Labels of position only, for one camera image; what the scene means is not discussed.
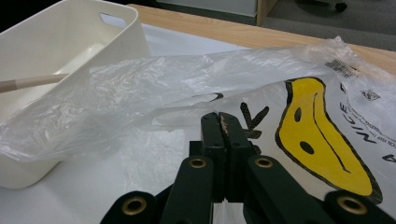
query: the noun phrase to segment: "white plastic bag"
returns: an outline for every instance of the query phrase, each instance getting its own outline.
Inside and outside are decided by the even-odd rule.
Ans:
[[[133,60],[70,77],[28,105],[0,127],[0,151],[37,161],[121,148],[129,190],[157,194],[200,140],[201,116],[221,111],[310,194],[349,189],[394,215],[395,84],[340,38]],[[243,220],[240,204],[216,205],[215,223]]]

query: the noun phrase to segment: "printed logo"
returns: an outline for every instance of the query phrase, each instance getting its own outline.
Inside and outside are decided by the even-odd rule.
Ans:
[[[368,167],[326,112],[325,84],[318,78],[286,81],[287,107],[276,143],[295,163],[335,189],[346,189],[382,202]]]
[[[367,100],[369,100],[369,101],[373,101],[373,100],[381,98],[379,95],[377,95],[373,91],[361,91],[361,94],[363,94],[363,96],[366,97]]]

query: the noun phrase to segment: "black object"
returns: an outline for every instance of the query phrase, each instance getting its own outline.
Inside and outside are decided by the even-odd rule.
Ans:
[[[345,11],[345,9],[347,9],[347,4],[337,3],[337,4],[335,4],[335,9],[339,12],[343,12],[343,11]]]
[[[190,143],[190,156],[173,186],[157,196],[134,191],[120,197],[102,224],[212,223],[213,203],[244,204],[247,224],[396,223],[357,194],[338,190],[315,199],[271,157],[258,155],[232,115],[201,119],[202,141]]]

